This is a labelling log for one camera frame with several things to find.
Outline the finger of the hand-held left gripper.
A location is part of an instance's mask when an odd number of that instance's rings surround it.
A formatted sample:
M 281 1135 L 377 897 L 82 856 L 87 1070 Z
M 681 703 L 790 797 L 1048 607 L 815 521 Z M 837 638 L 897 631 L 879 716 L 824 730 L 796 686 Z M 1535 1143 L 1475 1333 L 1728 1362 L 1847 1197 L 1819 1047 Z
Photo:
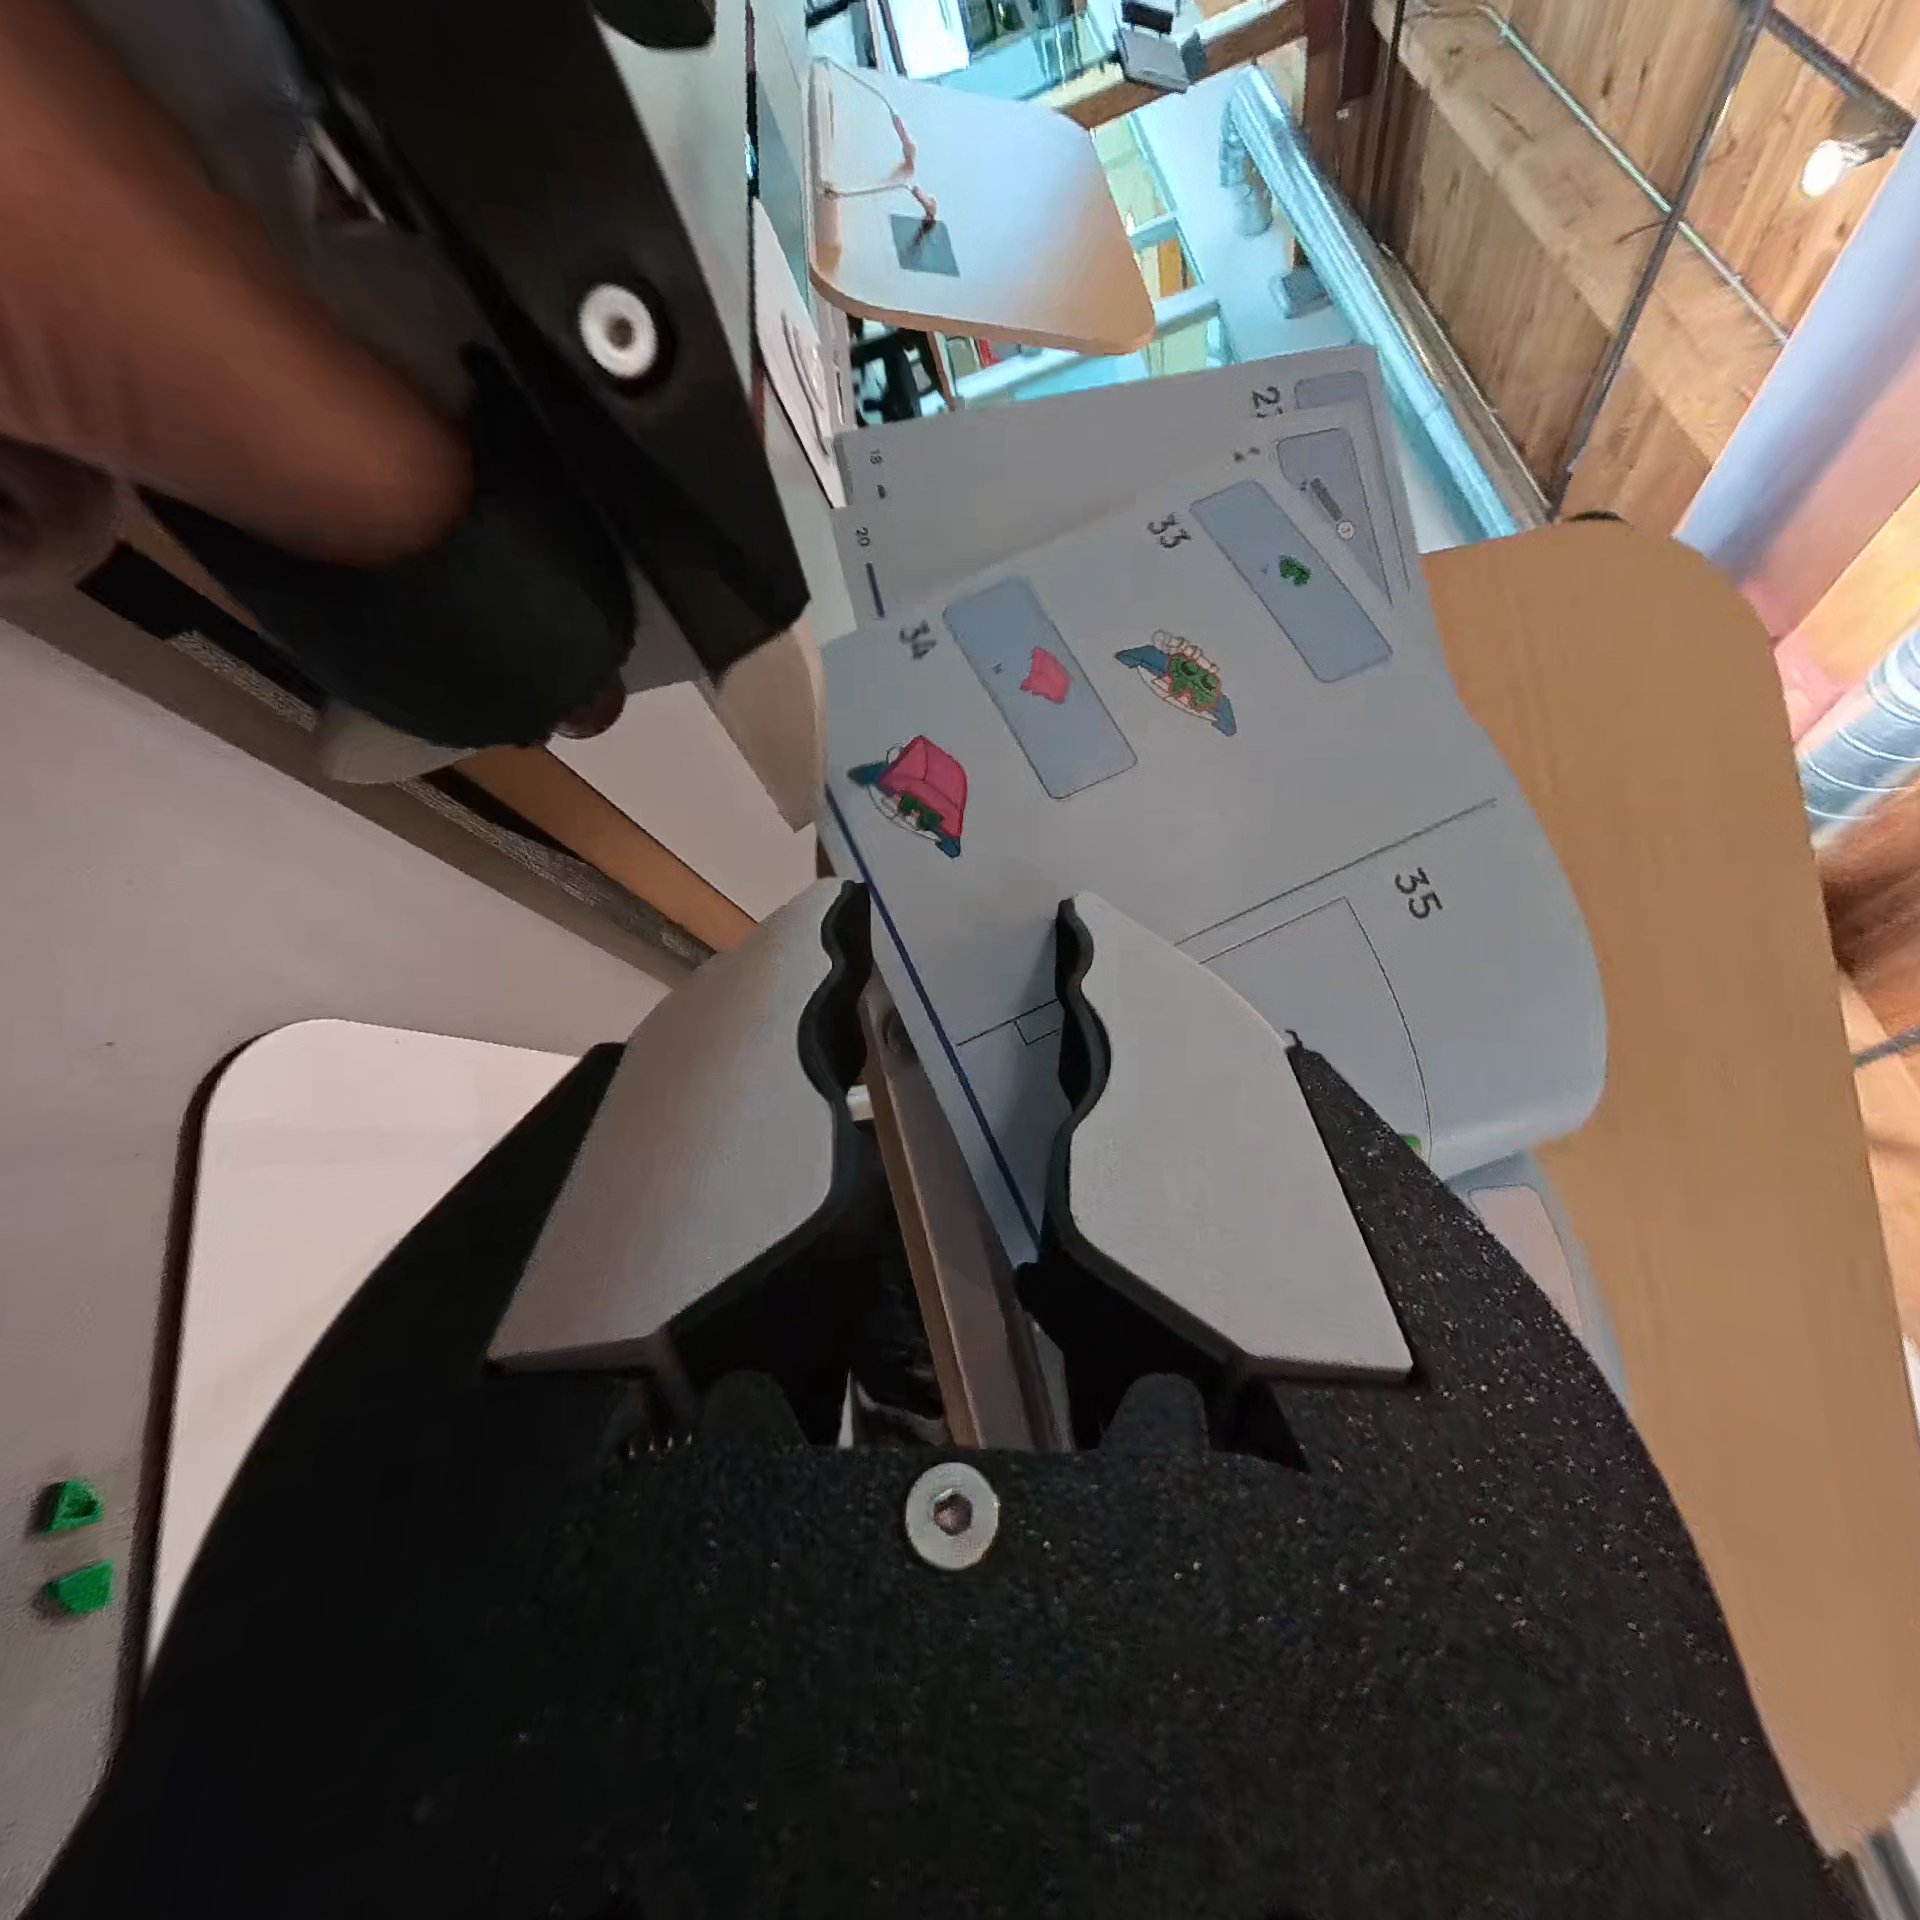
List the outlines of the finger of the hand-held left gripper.
M 809 629 L 783 629 L 718 674 L 707 705 L 794 831 L 815 824 L 826 785 L 826 692 Z

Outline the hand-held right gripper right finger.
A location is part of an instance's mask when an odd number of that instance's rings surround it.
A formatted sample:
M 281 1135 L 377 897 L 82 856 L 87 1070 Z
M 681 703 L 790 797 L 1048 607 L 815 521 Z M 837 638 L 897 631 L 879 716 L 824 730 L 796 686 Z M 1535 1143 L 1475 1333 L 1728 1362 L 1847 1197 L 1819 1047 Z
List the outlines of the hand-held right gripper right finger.
M 1406 1380 L 1414 1355 L 1291 1057 L 1224 978 L 1098 894 L 1060 901 L 1049 1242 L 1206 1362 Z

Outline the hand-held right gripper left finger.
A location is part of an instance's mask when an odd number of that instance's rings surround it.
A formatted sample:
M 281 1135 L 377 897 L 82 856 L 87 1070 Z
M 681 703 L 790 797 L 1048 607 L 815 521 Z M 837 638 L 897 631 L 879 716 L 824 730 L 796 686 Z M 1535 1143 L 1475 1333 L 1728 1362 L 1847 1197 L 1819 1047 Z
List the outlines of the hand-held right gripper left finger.
M 491 1333 L 512 1372 L 807 1372 L 848 1316 L 870 892 L 815 879 L 628 1036 Z

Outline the lego instruction booklet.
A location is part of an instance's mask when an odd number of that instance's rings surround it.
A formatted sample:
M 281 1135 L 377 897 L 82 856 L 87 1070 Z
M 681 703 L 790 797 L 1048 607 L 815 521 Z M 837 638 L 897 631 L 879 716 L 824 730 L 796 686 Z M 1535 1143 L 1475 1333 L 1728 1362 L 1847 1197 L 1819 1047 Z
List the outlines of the lego instruction booklet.
M 1605 1077 L 1587 927 L 1432 617 L 1379 359 L 846 432 L 822 833 L 996 1235 L 1064 1120 L 1058 904 L 1108 900 L 1448 1182 Z

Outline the person's left hand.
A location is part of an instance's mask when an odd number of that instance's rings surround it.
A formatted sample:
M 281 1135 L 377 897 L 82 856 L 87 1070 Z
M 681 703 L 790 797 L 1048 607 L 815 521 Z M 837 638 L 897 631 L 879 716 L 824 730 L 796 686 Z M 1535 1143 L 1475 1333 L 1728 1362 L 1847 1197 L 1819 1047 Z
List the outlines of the person's left hand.
M 100 560 L 122 488 L 347 565 L 431 550 L 474 488 L 64 4 L 2 8 L 2 438 L 15 580 Z

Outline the ceiling projector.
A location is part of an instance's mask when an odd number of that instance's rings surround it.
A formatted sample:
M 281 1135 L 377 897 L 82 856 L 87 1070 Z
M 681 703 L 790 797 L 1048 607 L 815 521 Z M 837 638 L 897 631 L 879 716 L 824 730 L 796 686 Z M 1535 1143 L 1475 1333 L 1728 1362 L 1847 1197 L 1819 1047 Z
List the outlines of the ceiling projector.
M 1177 32 L 1177 4 L 1118 2 L 1114 54 L 1130 83 L 1154 92 L 1185 92 L 1206 70 L 1198 27 Z

